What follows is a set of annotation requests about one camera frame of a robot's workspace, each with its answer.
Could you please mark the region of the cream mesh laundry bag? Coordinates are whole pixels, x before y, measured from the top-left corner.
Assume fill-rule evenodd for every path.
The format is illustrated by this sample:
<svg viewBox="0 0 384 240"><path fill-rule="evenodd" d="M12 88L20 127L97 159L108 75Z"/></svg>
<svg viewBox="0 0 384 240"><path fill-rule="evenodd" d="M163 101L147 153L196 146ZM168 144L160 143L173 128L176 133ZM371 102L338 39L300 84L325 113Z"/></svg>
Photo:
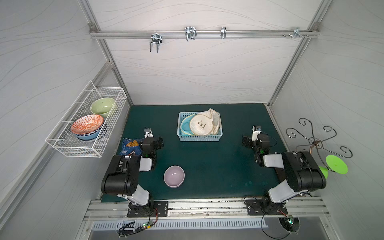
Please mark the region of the cream mesh laundry bag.
<svg viewBox="0 0 384 240"><path fill-rule="evenodd" d="M221 126L221 116L213 109L197 113L189 123L191 131L197 136L219 135Z"/></svg>

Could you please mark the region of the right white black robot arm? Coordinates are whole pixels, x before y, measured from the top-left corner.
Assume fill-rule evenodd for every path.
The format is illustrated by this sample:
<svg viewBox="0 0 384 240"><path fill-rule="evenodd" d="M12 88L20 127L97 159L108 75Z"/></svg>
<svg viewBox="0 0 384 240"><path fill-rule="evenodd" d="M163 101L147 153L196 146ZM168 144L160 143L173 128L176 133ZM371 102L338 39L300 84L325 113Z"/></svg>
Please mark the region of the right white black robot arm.
<svg viewBox="0 0 384 240"><path fill-rule="evenodd" d="M298 195L324 189L327 179L309 152L270 153L270 138L266 134L257 137L242 136L242 144L254 152L260 167L282 169L285 179L268 190L260 206L266 213Z"/></svg>

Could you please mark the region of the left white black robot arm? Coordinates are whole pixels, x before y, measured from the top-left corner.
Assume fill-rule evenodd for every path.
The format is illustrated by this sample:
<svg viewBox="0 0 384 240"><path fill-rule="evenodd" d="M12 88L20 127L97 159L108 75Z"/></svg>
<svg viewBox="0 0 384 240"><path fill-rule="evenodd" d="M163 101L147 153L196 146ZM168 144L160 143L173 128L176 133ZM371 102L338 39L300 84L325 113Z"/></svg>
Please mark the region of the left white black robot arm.
<svg viewBox="0 0 384 240"><path fill-rule="evenodd" d="M154 170L157 151L164 147L163 138L147 137L141 140L123 140L123 148L114 155L101 183L104 195L115 195L134 206L153 210L151 193L139 185L141 172Z"/></svg>

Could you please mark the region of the blue snack bag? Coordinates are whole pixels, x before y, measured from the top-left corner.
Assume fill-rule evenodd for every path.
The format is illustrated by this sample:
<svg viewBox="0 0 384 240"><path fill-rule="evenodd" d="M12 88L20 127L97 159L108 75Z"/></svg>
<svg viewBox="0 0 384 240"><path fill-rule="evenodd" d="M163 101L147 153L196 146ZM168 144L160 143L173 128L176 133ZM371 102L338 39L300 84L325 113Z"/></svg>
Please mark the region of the blue snack bag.
<svg viewBox="0 0 384 240"><path fill-rule="evenodd" d="M137 139L132 140L132 139L124 138L122 141L122 149L119 155L140 156L142 154L141 143L142 143L142 140L137 140Z"/></svg>

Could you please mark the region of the teal mesh laundry bag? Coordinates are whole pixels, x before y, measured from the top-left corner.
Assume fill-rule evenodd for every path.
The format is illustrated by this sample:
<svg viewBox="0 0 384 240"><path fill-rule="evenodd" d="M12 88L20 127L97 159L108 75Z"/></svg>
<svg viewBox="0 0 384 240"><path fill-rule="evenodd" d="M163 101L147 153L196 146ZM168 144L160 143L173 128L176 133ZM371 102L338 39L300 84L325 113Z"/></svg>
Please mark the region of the teal mesh laundry bag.
<svg viewBox="0 0 384 240"><path fill-rule="evenodd" d="M183 121L181 122L180 131L181 131L182 136L194 136L195 135L190 128L190 122L194 116L195 115L189 115L185 119L183 119Z"/></svg>

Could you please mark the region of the lilac ceramic bowl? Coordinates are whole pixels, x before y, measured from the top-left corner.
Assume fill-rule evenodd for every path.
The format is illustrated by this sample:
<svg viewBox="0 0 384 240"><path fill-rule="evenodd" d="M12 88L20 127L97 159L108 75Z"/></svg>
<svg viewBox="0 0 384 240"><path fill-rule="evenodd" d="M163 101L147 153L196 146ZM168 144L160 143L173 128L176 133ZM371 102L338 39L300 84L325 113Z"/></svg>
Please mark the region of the lilac ceramic bowl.
<svg viewBox="0 0 384 240"><path fill-rule="evenodd" d="M164 182L170 188L178 188L184 183L185 176L182 167L171 166L164 173Z"/></svg>

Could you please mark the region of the light blue plastic basket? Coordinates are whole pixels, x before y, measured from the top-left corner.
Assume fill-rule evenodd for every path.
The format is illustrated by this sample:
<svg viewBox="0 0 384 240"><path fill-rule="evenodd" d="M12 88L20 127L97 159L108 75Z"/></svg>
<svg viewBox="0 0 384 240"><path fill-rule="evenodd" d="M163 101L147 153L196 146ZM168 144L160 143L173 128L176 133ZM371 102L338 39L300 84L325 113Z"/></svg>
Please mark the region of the light blue plastic basket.
<svg viewBox="0 0 384 240"><path fill-rule="evenodd" d="M194 115L197 115L198 112L180 112L178 115L178 126L177 126L177 136L181 142L218 142L223 135L223 127L222 122L219 121L219 129L216 135L207 135L207 136L197 136L197 135L188 135L182 131L182 125L187 119L189 123L189 119Z"/></svg>

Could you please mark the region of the black scrolled metal stand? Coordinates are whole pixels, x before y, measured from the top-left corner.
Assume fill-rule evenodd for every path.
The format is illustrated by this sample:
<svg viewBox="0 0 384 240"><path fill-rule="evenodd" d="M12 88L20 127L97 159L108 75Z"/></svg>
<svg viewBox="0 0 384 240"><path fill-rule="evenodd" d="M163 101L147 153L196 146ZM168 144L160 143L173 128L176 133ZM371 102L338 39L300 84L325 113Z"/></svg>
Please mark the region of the black scrolled metal stand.
<svg viewBox="0 0 384 240"><path fill-rule="evenodd" d="M328 172L336 173L332 171L326 163L326 157L328 155L337 156L343 161L344 159L351 159L354 156L350 148L346 146L339 146L340 153L326 148L325 143L329 140L334 139L338 135L337 131L333 127L324 125L323 131L326 133L329 133L330 136L325 139L320 139L315 136L314 124L312 123L312 121L310 121L307 118L299 118L298 122L302 127L309 126L311 130L311 135L307 137L295 128L292 128L292 127L287 128L286 135L290 139L295 139L297 136L301 136L302 138L308 141L307 144L296 146L295 151L297 152L299 149L302 149L302 150L307 150L307 152L309 152L310 154L315 153L319 158L319 160L321 161L323 168L326 169Z"/></svg>

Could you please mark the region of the dark green table mat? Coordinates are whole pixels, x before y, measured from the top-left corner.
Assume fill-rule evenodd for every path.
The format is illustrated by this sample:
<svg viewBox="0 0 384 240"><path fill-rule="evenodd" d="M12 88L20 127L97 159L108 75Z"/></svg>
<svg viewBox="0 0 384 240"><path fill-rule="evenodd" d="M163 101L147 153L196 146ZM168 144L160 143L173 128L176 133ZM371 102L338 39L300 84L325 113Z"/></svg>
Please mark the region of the dark green table mat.
<svg viewBox="0 0 384 240"><path fill-rule="evenodd" d="M220 140L181 142L177 136L179 113L210 108L221 114L224 133ZM254 152L242 144L242 136L250 136L253 126L270 136L273 152L286 150L263 104L133 106L123 138L140 139L145 128L163 138L165 145L157 152L155 169L139 175L139 184L155 200L262 196L279 179L274 169L260 167ZM164 173L171 166L185 171L184 183L178 188L164 182Z"/></svg>

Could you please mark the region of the blue bowl under orange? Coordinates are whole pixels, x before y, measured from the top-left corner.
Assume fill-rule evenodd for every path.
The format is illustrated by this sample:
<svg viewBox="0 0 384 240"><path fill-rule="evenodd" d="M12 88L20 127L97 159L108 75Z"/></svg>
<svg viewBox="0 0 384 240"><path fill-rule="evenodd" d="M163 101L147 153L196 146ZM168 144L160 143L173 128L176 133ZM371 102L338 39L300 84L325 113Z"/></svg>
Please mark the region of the blue bowl under orange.
<svg viewBox="0 0 384 240"><path fill-rule="evenodd" d="M98 137L101 129L102 128L98 128L97 130L94 130L94 131L87 133L87 134L81 134L81 135L74 134L74 135L76 138L78 138L80 140L90 141L90 140L96 139Z"/></svg>

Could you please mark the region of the green ceramic bowl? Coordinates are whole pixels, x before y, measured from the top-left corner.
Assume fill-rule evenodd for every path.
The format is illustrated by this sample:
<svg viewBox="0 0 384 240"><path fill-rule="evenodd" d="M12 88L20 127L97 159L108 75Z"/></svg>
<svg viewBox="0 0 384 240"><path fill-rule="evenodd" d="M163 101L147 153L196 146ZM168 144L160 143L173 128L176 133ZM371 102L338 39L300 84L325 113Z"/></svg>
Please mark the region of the green ceramic bowl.
<svg viewBox="0 0 384 240"><path fill-rule="evenodd" d="M90 106L92 114L100 115L104 119L111 117L117 110L116 100L113 98L101 98L93 102Z"/></svg>

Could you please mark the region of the orange patterned bowl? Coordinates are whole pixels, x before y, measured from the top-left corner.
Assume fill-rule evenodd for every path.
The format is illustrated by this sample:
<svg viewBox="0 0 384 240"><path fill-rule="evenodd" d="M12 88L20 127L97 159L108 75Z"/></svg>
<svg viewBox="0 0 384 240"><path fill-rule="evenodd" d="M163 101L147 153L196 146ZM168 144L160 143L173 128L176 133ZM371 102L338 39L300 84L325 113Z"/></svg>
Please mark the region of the orange patterned bowl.
<svg viewBox="0 0 384 240"><path fill-rule="evenodd" d="M85 135L98 130L104 124L101 115L87 115L76 120L71 126L71 132L75 135Z"/></svg>

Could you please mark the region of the green round disc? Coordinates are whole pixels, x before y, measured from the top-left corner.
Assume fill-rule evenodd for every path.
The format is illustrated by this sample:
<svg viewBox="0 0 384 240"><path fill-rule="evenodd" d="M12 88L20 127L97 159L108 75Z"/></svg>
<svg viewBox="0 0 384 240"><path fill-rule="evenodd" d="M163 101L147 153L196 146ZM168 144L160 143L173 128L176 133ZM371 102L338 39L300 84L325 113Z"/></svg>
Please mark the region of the green round disc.
<svg viewBox="0 0 384 240"><path fill-rule="evenodd" d="M345 175L349 171L347 164L337 156L328 155L326 157L326 163L332 171L338 174Z"/></svg>

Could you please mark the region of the left double metal hook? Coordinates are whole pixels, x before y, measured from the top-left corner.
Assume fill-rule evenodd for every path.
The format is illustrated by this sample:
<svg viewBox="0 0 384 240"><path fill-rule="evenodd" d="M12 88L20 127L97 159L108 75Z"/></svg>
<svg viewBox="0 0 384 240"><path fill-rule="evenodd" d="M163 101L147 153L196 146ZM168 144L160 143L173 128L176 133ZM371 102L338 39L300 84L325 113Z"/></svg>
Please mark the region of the left double metal hook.
<svg viewBox="0 0 384 240"><path fill-rule="evenodd" d="M153 47L156 46L156 53L159 52L160 45L163 43L163 37L157 33L151 35L150 52L153 51Z"/></svg>

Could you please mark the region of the middle metal hook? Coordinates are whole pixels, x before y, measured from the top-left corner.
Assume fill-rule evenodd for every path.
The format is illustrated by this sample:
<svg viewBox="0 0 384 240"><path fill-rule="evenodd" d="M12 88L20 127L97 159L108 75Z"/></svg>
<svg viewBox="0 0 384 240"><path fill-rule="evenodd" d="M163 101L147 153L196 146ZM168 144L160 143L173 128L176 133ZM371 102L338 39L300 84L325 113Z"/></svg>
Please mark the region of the middle metal hook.
<svg viewBox="0 0 384 240"><path fill-rule="evenodd" d="M197 36L197 30L195 27L186 27L185 28L185 37L186 37L187 42L189 40L195 40L196 36Z"/></svg>

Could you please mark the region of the small metal hook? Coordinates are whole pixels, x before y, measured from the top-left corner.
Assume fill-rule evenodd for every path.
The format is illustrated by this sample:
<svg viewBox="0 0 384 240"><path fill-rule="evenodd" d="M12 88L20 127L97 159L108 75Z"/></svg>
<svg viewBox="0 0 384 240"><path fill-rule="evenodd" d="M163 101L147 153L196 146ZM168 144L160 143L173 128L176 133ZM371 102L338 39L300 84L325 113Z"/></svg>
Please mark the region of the small metal hook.
<svg viewBox="0 0 384 240"><path fill-rule="evenodd" d="M222 27L221 28L221 39L225 39L226 38L226 33L227 33L227 28L226 27Z"/></svg>

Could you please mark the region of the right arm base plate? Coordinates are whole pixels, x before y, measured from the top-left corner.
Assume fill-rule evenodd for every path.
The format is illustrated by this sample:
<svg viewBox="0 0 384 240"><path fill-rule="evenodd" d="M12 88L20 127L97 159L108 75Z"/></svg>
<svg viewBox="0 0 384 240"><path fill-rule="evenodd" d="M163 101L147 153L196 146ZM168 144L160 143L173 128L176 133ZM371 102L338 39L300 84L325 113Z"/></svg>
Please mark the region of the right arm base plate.
<svg viewBox="0 0 384 240"><path fill-rule="evenodd" d="M243 203L246 205L248 216L288 215L287 208L283 204L275 204L267 200L257 199L246 199L243 200Z"/></svg>

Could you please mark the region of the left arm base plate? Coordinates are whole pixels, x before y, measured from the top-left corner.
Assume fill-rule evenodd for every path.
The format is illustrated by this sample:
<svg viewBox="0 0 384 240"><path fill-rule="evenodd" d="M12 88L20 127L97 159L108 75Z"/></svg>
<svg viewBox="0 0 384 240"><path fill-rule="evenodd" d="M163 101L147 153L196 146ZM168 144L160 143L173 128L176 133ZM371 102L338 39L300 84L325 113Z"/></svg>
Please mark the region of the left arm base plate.
<svg viewBox="0 0 384 240"><path fill-rule="evenodd" d="M155 218L155 217L167 217L169 209L168 201L154 201L149 202L148 205L139 206L129 203L128 218Z"/></svg>

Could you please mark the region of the aluminium front rail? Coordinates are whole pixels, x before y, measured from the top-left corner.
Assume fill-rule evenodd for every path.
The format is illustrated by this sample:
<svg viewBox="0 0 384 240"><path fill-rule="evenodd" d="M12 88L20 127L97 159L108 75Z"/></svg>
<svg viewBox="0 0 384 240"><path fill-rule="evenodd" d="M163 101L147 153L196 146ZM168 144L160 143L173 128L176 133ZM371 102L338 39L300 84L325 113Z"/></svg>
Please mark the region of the aluminium front rail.
<svg viewBox="0 0 384 240"><path fill-rule="evenodd" d="M216 198L168 200L164 207L155 207L161 220L250 218L252 210L246 200L254 198ZM296 197L285 203L283 209L294 217L329 217L331 214L321 197ZM126 220L129 202L91 201L84 220Z"/></svg>

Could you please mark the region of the aluminium rail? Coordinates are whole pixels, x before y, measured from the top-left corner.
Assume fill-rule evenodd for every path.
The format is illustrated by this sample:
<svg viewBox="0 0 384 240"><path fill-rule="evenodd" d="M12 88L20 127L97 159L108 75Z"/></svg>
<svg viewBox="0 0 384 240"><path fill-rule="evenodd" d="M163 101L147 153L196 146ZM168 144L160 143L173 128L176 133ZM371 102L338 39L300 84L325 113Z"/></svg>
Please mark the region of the aluminium rail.
<svg viewBox="0 0 384 240"><path fill-rule="evenodd" d="M227 30L225 39L290 39L283 38L282 34L289 35L293 30L266 30L266 31L236 31ZM301 34L309 35L308 38L318 38L321 33L318 31L300 30ZM151 35L157 33L164 40L184 39L185 31L99 31L90 33L92 39L104 40L150 40ZM221 39L221 30L203 31L197 30L197 39Z"/></svg>
<svg viewBox="0 0 384 240"><path fill-rule="evenodd" d="M168 200L164 207L155 207L161 220L250 218L252 210L246 200L254 198L216 198ZM283 209L294 217L329 217L331 214L321 197L296 197L285 203ZM91 201L84 220L126 220L129 202Z"/></svg>

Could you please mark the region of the aluminium top rail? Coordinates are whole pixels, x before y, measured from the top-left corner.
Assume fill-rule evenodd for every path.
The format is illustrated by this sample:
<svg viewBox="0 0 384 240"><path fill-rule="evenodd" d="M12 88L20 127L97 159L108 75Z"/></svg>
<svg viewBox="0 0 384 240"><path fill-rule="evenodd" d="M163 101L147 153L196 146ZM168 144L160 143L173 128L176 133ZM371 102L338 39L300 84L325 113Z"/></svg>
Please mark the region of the aluminium top rail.
<svg viewBox="0 0 384 240"><path fill-rule="evenodd" d="M266 30L266 31L236 31L227 30L225 39L290 39L283 38L282 34L289 35L293 30ZM318 31L300 30L301 34L309 35L308 38L318 38L321 33ZM90 33L92 39L104 40L150 40L151 35L157 33L164 40L184 39L185 31L99 31ZM221 39L221 30L203 31L197 30L197 39Z"/></svg>

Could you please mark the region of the right metal hook bracket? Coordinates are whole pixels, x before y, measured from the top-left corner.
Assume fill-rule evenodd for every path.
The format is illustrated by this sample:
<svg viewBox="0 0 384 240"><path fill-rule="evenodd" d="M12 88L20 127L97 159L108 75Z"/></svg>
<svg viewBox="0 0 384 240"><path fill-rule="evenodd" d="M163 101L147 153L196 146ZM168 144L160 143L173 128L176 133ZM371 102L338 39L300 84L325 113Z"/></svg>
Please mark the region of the right metal hook bracket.
<svg viewBox="0 0 384 240"><path fill-rule="evenodd" d="M282 34L283 38L290 38L291 40L293 39L306 39L309 37L307 34L301 34L300 28L296 28L293 30L293 32L289 35Z"/></svg>

